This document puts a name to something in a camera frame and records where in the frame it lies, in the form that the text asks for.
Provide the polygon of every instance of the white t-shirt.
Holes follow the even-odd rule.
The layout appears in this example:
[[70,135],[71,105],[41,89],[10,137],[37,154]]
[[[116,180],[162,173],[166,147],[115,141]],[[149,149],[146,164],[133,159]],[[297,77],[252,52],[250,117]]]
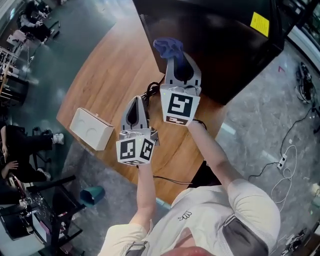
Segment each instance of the white t-shirt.
[[271,198],[244,179],[222,186],[182,191],[171,210],[150,231],[138,224],[115,225],[107,231],[99,256],[122,256],[135,241],[148,241],[142,255],[160,256],[172,250],[190,232],[198,247],[213,255],[232,255],[222,226],[235,216],[267,245],[271,252],[280,230],[280,213]]

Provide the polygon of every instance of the yellow label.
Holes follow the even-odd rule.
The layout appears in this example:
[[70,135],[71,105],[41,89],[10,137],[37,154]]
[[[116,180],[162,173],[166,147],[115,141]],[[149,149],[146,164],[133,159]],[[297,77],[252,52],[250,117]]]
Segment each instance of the yellow label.
[[268,37],[269,35],[269,20],[254,12],[250,27],[258,30],[261,34]]

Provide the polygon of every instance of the desk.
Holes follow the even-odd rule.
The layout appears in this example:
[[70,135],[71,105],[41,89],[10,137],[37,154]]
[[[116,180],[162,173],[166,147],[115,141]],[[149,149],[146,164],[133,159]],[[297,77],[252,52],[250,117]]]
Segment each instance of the desk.
[[[36,211],[28,223],[53,255],[83,231],[72,222],[72,216],[84,209],[85,205],[80,204],[63,186],[75,179],[75,176],[70,176],[26,189],[27,197],[32,201],[32,210]],[[71,225],[77,228],[72,235]]]
[[[143,94],[149,83],[160,82],[160,73],[139,17],[118,21],[95,47],[75,77],[57,114],[57,120],[69,129],[79,107],[97,113],[114,125],[114,132],[104,151],[91,151],[133,183],[138,181],[135,166],[117,162],[116,141],[121,131],[121,118],[128,102]],[[152,156],[153,174],[190,182],[203,162],[203,157],[187,128],[163,122],[160,95],[150,98],[150,125],[158,130],[160,146]],[[196,117],[206,123],[216,136],[226,108],[201,95]],[[156,196],[171,204],[186,185],[155,179]]]

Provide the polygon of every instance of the wooden table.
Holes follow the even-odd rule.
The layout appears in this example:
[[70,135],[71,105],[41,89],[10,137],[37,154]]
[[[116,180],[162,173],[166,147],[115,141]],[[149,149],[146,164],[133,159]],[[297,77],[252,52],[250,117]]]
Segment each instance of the wooden table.
[[[73,116],[77,108],[83,107],[114,125],[106,149],[95,151],[91,148],[91,151],[106,165],[137,183],[136,167],[117,162],[120,122],[128,102],[143,94],[151,82],[160,82],[163,78],[138,16],[118,21],[83,64],[64,98],[57,120],[71,132],[69,126]],[[163,122],[159,94],[150,98],[148,111],[150,125],[158,130],[160,140],[160,146],[152,156],[154,175],[190,182],[203,157],[187,128]],[[206,123],[212,136],[217,135],[225,113],[225,107],[201,95],[196,117]],[[187,187],[158,178],[154,183],[157,197],[169,204]]]

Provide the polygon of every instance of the teal bucket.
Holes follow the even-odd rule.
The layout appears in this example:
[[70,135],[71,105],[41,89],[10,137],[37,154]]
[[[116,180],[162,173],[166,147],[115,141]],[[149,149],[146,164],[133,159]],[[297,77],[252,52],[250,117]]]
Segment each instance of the teal bucket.
[[96,205],[106,194],[102,186],[87,187],[80,192],[80,201],[87,207]]

